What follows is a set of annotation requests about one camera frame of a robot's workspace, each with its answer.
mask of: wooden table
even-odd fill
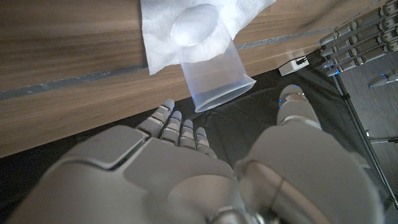
[[[272,39],[239,50],[248,75],[258,75],[317,48],[325,29],[374,1],[277,0],[234,43]],[[139,1],[1,1],[0,21],[0,157],[190,96],[179,65],[153,76],[120,69],[146,64]]]

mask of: dark fabric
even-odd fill
[[[319,64],[320,60],[313,58],[311,64]],[[370,163],[333,79],[322,75],[315,67],[308,66],[284,77],[277,70],[255,76],[257,83],[251,90],[209,111],[195,113],[191,98],[176,102],[175,110],[182,112],[183,119],[192,119],[195,129],[204,127],[210,146],[218,158],[233,167],[237,160],[249,152],[263,130],[276,125],[278,99],[283,88],[290,84],[299,85],[311,102],[323,130],[333,135],[348,151],[360,153]],[[117,124],[136,127],[153,112],[154,110],[146,111],[0,159],[0,222],[4,221],[14,206],[39,181],[45,170],[73,145]],[[384,201],[386,192],[374,169],[369,171],[369,175],[380,187]]]

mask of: white robotic hand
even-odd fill
[[[233,171],[167,100],[136,129],[71,149],[8,223],[382,223],[376,188],[301,88],[286,87],[279,104],[277,126]]]

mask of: white tissue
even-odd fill
[[[234,39],[243,27],[274,2],[275,0],[141,0],[142,36],[149,74],[153,75],[168,65],[180,63],[170,33],[176,18],[187,8],[200,4],[214,5]]]

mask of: plastic cup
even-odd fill
[[[174,23],[171,37],[195,112],[226,103],[255,84],[246,75],[216,7],[202,4],[183,11]]]

